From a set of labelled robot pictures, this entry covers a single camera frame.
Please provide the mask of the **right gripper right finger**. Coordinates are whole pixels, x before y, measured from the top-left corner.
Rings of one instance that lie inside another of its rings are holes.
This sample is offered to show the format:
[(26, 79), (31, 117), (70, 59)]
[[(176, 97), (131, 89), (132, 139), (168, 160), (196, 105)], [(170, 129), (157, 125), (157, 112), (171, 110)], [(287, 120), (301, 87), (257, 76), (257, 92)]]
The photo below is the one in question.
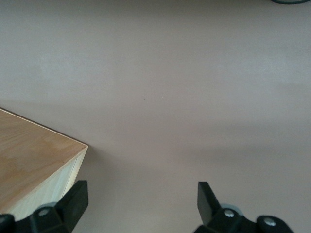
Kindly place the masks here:
[(202, 220), (196, 233), (290, 233), (292, 229), (275, 216), (248, 220), (231, 205), (222, 207), (207, 182), (198, 183), (197, 207)]

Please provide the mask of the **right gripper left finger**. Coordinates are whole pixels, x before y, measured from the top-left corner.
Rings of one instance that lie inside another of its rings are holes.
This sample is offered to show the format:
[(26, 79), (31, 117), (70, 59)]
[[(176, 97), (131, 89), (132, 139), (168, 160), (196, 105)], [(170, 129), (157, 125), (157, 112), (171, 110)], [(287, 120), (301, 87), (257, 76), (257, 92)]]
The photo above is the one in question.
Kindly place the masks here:
[(1, 214), (2, 233), (71, 233), (88, 207), (86, 180), (77, 181), (55, 204), (44, 204), (26, 218), (16, 221)]

